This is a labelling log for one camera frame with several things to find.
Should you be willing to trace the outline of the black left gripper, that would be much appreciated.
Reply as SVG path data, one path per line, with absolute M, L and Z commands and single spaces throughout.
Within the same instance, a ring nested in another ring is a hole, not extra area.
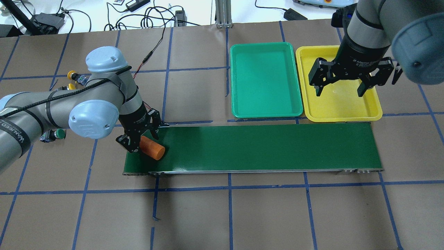
M 140 151 L 140 138 L 146 131 L 149 131 L 154 139 L 159 140 L 159 128 L 170 127 L 168 123 L 161 120 L 159 111 L 147 110 L 144 104 L 135 112 L 120 115 L 119 122 L 124 129 L 124 134 L 118 136 L 116 142 L 130 153 Z

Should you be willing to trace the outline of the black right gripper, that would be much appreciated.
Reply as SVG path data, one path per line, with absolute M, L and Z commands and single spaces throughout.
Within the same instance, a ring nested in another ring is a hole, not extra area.
M 363 97 L 367 90 L 374 86 L 383 86 L 395 70 L 392 58 L 385 57 L 387 47 L 372 49 L 354 44 L 344 39 L 332 60 L 319 57 L 309 72 L 309 85 L 320 97 L 328 84 L 339 80 L 358 80 L 358 97 Z

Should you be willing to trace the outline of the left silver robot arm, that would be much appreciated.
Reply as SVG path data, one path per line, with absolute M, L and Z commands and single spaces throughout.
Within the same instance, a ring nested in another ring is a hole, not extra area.
M 127 152 L 147 151 L 146 131 L 159 139 L 167 127 L 156 109 L 147 110 L 122 52 L 99 47 L 86 57 L 92 73 L 80 90 L 18 92 L 1 98 L 1 172 L 24 156 L 43 134 L 71 129 L 84 138 L 108 136 L 117 122 L 124 133 L 116 141 Z

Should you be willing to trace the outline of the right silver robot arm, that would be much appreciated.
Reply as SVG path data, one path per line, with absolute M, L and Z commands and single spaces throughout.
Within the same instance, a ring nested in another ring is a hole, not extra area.
M 317 58 L 309 85 L 320 96 L 340 80 L 360 80 L 357 95 L 374 86 L 392 84 L 404 73 L 417 84 L 443 83 L 442 0 L 360 0 L 339 8 L 332 27 L 344 36 L 335 58 Z

